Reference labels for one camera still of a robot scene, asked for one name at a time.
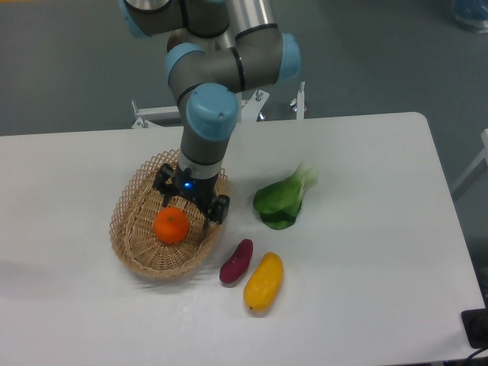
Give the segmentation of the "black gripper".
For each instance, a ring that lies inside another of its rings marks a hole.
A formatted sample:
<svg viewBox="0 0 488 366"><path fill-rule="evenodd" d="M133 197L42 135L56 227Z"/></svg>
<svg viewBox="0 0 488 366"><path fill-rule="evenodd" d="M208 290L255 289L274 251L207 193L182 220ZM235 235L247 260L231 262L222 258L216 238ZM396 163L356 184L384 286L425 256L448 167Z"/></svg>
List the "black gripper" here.
<svg viewBox="0 0 488 366"><path fill-rule="evenodd" d="M152 188L162 197L162 206L167 207L171 199L178 193L185 200L194 203L205 217L204 228L212 223L221 225L227 217L230 197L225 194L216 196L215 184L219 173L212 175L200 172L194 173L189 166L176 165L176 170L164 163L156 173Z"/></svg>

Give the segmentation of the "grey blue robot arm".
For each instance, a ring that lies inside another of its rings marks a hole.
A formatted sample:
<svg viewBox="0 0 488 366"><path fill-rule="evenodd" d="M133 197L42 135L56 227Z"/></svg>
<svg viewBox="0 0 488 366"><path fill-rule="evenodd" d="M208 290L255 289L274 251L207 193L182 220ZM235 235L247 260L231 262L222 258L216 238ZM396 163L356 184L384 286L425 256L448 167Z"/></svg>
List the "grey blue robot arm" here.
<svg viewBox="0 0 488 366"><path fill-rule="evenodd" d="M215 185L239 119L237 95L296 77L297 41L279 30L270 1L122 1L119 6L138 37L172 31L192 36L165 59L183 133L176 167L164 164L153 187L165 203L183 197L207 221L220 224L230 199L217 194Z"/></svg>

